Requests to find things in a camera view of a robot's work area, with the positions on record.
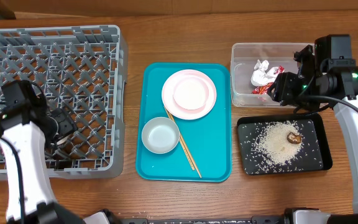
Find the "pink plate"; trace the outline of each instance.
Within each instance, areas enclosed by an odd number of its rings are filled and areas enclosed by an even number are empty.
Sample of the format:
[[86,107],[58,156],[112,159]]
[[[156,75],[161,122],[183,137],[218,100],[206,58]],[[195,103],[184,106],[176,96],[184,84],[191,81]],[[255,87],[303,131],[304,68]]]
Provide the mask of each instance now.
[[162,87],[162,103],[180,119],[198,119],[207,115],[215,105],[216,88],[212,80],[197,70],[181,70],[171,75]]

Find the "blue tray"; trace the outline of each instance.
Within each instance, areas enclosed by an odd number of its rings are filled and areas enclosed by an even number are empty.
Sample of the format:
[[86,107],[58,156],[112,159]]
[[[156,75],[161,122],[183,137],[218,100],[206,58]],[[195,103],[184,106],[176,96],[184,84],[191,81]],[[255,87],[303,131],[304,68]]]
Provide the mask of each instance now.
[[[214,108],[196,120],[175,118],[179,130],[203,178],[192,171],[180,143],[166,154],[148,151],[141,139],[144,125],[155,117],[167,117],[161,91],[168,77],[183,69],[205,73],[216,87]],[[136,171],[149,180],[222,182],[231,173],[231,96],[230,73],[219,64],[153,63],[143,78],[137,137]]]

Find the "brown cardboard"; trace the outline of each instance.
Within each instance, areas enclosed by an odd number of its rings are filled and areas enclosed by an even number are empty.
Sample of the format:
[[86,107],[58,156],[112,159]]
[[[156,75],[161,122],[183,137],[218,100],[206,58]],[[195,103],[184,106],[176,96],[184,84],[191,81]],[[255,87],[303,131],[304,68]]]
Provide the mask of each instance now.
[[73,16],[356,10],[358,0],[0,0],[0,11]]

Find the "clear plastic container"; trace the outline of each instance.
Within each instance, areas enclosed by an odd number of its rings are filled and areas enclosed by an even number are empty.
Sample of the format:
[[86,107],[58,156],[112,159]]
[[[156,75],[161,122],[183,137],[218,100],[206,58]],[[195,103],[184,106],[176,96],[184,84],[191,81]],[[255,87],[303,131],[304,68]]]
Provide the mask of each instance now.
[[231,55],[231,97],[234,106],[280,107],[267,95],[252,94],[256,87],[251,84],[251,76],[259,59],[268,60],[268,70],[282,66],[286,72],[298,72],[293,53],[309,44],[304,43],[238,43],[234,44]]

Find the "wooden chopstick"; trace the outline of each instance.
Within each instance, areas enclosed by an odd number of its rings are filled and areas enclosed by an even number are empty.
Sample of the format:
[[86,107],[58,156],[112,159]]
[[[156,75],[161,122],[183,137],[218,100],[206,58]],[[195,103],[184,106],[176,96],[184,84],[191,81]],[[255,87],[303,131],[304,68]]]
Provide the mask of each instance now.
[[[172,114],[169,113],[169,111],[168,111],[165,107],[164,107],[164,109],[165,109],[165,112],[167,112],[168,118],[171,119],[171,120],[176,124],[175,120],[173,119]],[[192,169],[192,170],[196,169],[196,171],[197,171],[199,177],[202,178],[201,173],[200,173],[200,171],[198,170],[197,164],[196,164],[196,162],[194,161],[193,156],[191,156],[191,153],[190,153],[190,151],[189,151],[189,148],[187,147],[186,142],[185,142],[185,140],[183,139],[183,136],[181,135],[180,131],[179,131],[179,140],[180,140],[181,147],[183,148],[183,150],[184,150],[184,152],[185,152],[185,155],[186,155],[186,157],[187,157],[187,160],[188,160],[189,163],[190,163],[191,169]]]

